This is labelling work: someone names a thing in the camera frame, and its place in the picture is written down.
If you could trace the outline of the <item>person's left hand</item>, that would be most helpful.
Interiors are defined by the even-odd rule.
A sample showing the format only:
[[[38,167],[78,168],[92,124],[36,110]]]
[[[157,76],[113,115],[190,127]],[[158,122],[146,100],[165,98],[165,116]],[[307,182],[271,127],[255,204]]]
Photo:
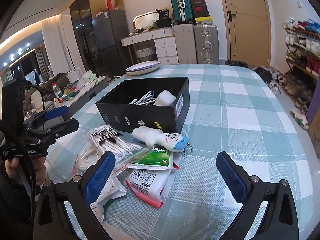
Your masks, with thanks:
[[[45,167],[45,161],[46,158],[37,158],[33,160],[33,165],[35,169],[36,174],[36,185],[41,185],[45,181],[46,177],[46,167]],[[19,159],[13,158],[11,160],[5,161],[5,170],[8,174],[8,176],[17,181],[20,185],[22,185],[21,177],[18,173],[18,167],[19,167]]]

